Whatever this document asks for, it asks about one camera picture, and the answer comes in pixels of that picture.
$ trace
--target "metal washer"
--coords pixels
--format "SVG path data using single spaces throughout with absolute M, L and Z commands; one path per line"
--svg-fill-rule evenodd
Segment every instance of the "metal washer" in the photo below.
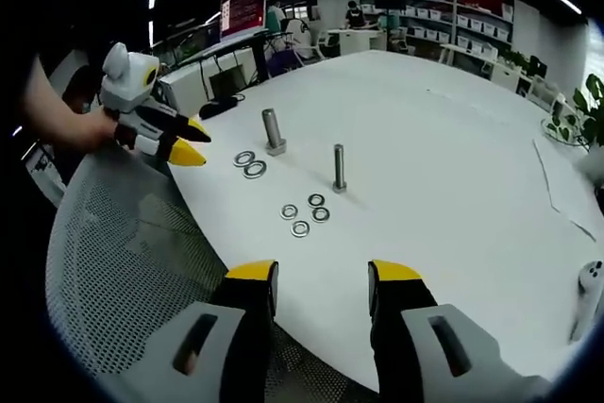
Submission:
M 256 153 L 254 153 L 253 151 L 242 151 L 233 160 L 233 165 L 235 167 L 245 167 L 251 164 L 255 158 Z
M 292 219 L 295 219 L 295 216 L 298 215 L 298 208 L 296 205 L 292 205 L 291 203 L 288 203 L 287 205 L 283 205 L 283 208 L 281 208 L 281 217 L 283 219 L 285 219 L 286 221 L 291 221 Z
M 306 235 L 309 234 L 309 231 L 310 226 L 309 223 L 306 221 L 295 221 L 292 224 L 292 234 L 296 238 L 304 238 Z
M 312 210 L 312 220 L 314 222 L 316 222 L 317 224 L 322 224 L 322 223 L 326 222 L 327 219 L 329 219 L 329 216 L 330 216 L 330 213 L 327 208 L 317 207 L 314 210 Z
M 263 160 L 253 160 L 243 168 L 243 176 L 248 179 L 260 178 L 266 172 L 266 162 Z
M 308 199 L 309 207 L 311 208 L 319 208 L 325 205 L 325 198 L 319 193 L 312 193 Z

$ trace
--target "round table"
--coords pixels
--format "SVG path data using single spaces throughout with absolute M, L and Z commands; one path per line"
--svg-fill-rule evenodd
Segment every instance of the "round table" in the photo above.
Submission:
M 572 349 L 579 269 L 602 246 L 551 208 L 532 143 L 545 111 L 461 70 L 379 51 L 244 94 L 204 122 L 212 143 L 195 146 L 208 163 L 172 172 L 228 268 L 279 261 L 277 322 L 288 333 L 377 390 L 367 261 L 395 261 L 496 337 L 516 371 L 551 378 Z M 264 151 L 267 108 L 288 141 L 275 158 Z M 341 194 L 331 189 L 335 143 L 344 145 Z M 244 150 L 266 161 L 265 175 L 246 179 L 233 166 Z M 312 193 L 327 200 L 324 224 L 310 218 Z M 309 222 L 307 237 L 279 215 L 288 203 Z

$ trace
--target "metal bolt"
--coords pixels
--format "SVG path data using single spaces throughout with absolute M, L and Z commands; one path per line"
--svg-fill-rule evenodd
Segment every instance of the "metal bolt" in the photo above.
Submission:
M 333 182 L 333 192 L 343 193 L 347 187 L 344 181 L 344 146 L 337 143 L 333 147 L 333 154 L 336 164 L 336 180 Z
M 266 129 L 266 136 L 268 137 L 266 152 L 271 156 L 285 153 L 287 141 L 281 137 L 275 111 L 273 109 L 263 110 L 262 121 L 264 122 L 264 129 Z

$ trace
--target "human hand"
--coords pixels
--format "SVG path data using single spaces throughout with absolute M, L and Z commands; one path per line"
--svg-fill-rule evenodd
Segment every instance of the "human hand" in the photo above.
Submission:
M 103 109 L 76 114 L 65 142 L 77 150 L 92 152 L 113 140 L 116 127 L 117 122 Z

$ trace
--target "red screen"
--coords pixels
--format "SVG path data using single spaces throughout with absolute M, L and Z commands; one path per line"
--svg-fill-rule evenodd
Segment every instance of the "red screen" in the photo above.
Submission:
M 264 26 L 265 0 L 222 0 L 221 37 Z

